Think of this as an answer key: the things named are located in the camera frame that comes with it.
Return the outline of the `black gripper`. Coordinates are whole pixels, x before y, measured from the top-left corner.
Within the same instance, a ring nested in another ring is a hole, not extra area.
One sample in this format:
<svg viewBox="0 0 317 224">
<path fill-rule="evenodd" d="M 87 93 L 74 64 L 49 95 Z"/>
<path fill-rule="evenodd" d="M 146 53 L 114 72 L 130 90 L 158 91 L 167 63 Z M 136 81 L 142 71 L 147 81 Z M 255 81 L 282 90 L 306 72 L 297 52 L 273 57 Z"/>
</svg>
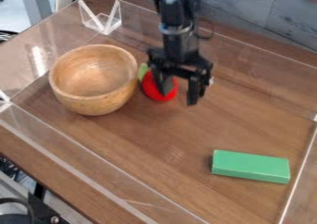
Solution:
<svg viewBox="0 0 317 224">
<path fill-rule="evenodd" d="M 155 85 L 162 95 L 174 87 L 174 76 L 189 81 L 187 105 L 194 106 L 210 85 L 213 63 L 199 54 L 197 31 L 183 34 L 164 34 L 163 46 L 147 49 L 148 66 L 154 73 Z"/>
</svg>

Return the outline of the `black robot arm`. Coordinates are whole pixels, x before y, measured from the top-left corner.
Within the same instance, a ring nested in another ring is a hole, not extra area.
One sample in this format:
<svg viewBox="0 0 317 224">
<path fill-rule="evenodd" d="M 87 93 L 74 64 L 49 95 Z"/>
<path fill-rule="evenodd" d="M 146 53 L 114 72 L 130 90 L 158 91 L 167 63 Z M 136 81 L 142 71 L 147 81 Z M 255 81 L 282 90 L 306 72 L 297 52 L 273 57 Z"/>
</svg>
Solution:
<svg viewBox="0 0 317 224">
<path fill-rule="evenodd" d="M 158 91 L 166 95 L 174 87 L 174 76 L 189 82 L 187 105 L 194 106 L 211 83 L 213 62 L 199 54 L 198 33 L 201 0 L 154 0 L 160 23 L 163 46 L 147 49 L 148 67 Z"/>
</svg>

